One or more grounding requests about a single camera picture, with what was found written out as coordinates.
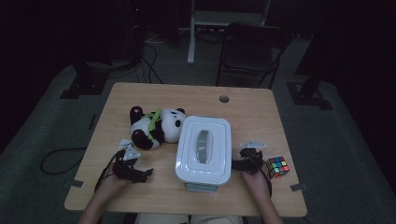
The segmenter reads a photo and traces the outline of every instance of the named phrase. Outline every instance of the human arm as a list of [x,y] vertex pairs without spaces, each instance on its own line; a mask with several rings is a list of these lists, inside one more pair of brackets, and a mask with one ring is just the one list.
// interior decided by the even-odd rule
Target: human arm
[[[262,167],[262,170],[266,176],[268,176],[268,169],[265,164]],[[254,175],[250,175],[247,172],[242,172],[242,177],[247,183],[247,187],[249,188],[256,204],[259,206],[264,223],[283,223],[282,218],[276,211],[276,208],[271,201],[270,191],[265,180],[266,176],[264,176],[261,172],[256,172]]]
[[109,175],[102,180],[101,185],[88,202],[78,224],[97,223],[107,203],[131,183],[129,180],[118,179],[116,175],[112,175],[112,168],[113,164],[108,168]]

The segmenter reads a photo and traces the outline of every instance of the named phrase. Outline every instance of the human hand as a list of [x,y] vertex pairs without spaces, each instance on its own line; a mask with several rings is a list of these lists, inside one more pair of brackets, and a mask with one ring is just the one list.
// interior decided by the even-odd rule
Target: human hand
[[113,165],[110,164],[107,170],[107,174],[105,178],[102,179],[102,182],[99,188],[96,190],[93,197],[97,200],[98,203],[106,203],[114,196],[117,195],[123,188],[131,184],[131,181],[125,179],[119,179],[113,173]]
[[106,207],[106,204],[123,188],[130,185],[131,181],[119,179],[116,175],[113,175],[113,165],[114,163],[110,164],[108,167],[107,174],[105,175],[106,177],[102,179],[99,188],[88,202],[78,224],[97,223]]
[[262,166],[262,170],[265,176],[260,171],[257,171],[254,175],[244,171],[241,175],[255,199],[271,199],[270,189],[267,184],[267,180],[270,181],[270,179],[268,178],[269,172],[266,164]]

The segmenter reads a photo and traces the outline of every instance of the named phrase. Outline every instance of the rubik's cube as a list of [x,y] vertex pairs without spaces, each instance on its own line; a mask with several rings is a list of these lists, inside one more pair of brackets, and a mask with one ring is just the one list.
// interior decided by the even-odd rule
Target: rubik's cube
[[267,164],[270,172],[270,179],[272,179],[273,177],[281,177],[282,175],[287,174],[290,170],[288,164],[285,162],[285,159],[283,157],[275,157],[269,159]]

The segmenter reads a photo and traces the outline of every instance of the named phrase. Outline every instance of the hole in table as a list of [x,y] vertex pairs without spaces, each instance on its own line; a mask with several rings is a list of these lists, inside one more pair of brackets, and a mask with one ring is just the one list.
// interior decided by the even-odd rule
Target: hole in table
[[228,97],[228,96],[226,96],[226,95],[221,95],[221,96],[219,97],[219,100],[220,100],[222,103],[228,103],[228,102],[230,101],[230,97]]

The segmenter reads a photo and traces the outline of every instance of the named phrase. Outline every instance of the dark background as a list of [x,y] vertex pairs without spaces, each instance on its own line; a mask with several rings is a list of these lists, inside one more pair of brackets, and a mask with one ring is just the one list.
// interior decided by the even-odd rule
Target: dark background
[[[197,9],[261,12],[263,1],[197,1]],[[73,52],[110,63],[134,52],[128,24],[145,23],[177,42],[189,27],[189,1],[2,1],[0,3],[1,150],[34,110],[48,85],[71,63]],[[132,13],[127,9],[142,8]],[[320,76],[337,87],[350,115],[395,189],[393,102],[396,6],[391,1],[274,0],[267,24],[311,37],[299,74]]]

